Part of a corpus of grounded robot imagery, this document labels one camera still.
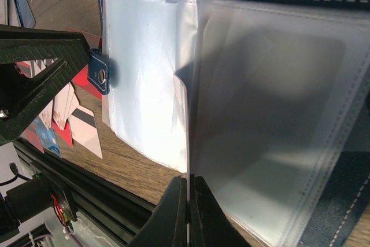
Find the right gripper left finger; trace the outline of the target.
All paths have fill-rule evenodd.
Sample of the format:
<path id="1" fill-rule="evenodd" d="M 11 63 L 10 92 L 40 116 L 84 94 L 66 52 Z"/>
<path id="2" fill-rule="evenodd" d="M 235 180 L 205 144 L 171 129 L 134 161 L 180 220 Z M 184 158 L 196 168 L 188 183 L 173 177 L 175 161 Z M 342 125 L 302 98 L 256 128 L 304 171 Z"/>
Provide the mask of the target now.
<path id="1" fill-rule="evenodd" d="M 186 179 L 174 177 L 133 246 L 186 246 Z"/>

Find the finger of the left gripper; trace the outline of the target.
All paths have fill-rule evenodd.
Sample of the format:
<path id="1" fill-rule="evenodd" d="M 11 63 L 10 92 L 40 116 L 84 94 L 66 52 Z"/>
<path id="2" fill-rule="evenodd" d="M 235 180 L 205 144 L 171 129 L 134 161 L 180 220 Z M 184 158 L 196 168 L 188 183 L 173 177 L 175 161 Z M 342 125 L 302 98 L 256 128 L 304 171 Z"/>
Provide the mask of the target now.
<path id="1" fill-rule="evenodd" d="M 16 140 L 43 108 L 79 73 L 73 62 L 78 33 L 1 26 L 1 142 Z M 22 61 L 53 59 L 33 78 Z"/>

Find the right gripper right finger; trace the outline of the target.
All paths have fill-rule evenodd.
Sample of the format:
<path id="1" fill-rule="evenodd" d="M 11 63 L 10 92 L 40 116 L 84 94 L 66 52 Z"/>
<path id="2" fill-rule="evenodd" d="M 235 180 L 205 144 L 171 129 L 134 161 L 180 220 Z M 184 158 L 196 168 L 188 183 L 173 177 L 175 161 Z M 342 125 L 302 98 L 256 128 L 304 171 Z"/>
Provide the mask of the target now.
<path id="1" fill-rule="evenodd" d="M 233 227 L 201 176 L 190 176 L 190 245 L 250 246 Z"/>

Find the red striped card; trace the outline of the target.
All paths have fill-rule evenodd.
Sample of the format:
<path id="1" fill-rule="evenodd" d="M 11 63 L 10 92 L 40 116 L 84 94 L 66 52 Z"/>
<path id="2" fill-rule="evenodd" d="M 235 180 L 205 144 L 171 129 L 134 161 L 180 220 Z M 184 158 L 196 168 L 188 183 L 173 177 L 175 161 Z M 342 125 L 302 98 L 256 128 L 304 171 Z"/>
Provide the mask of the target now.
<path id="1" fill-rule="evenodd" d="M 97 49 L 101 46 L 101 37 L 91 33 L 78 30 L 77 28 L 67 26 L 66 31 L 78 33 L 76 44 L 73 45 L 75 54 L 73 62 L 80 69 L 79 73 L 73 78 L 73 81 L 80 87 L 86 87 L 90 84 L 88 81 L 88 63 L 90 62 L 90 49 Z"/>

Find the blue leather card holder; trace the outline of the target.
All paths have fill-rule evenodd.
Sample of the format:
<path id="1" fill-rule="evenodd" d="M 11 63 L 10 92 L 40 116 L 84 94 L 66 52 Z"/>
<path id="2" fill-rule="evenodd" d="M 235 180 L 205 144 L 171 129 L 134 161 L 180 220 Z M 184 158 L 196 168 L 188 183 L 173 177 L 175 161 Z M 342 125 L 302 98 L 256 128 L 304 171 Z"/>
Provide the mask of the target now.
<path id="1" fill-rule="evenodd" d="M 103 121 L 268 246 L 343 246 L 369 203 L 369 0 L 98 0 Z"/>

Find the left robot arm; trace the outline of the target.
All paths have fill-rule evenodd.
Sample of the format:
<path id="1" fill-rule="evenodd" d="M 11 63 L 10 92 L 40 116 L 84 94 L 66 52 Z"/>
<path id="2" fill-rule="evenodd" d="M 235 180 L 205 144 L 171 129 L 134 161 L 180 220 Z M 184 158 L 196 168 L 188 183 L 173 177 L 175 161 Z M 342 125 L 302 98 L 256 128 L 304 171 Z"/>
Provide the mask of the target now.
<path id="1" fill-rule="evenodd" d="M 90 62 L 81 33 L 1 25 L 1 145 L 19 138 L 50 101 Z M 16 63 L 53 59 L 27 78 Z M 1 241 L 19 233 L 21 223 L 51 207 L 52 186 L 33 177 L 1 197 Z"/>

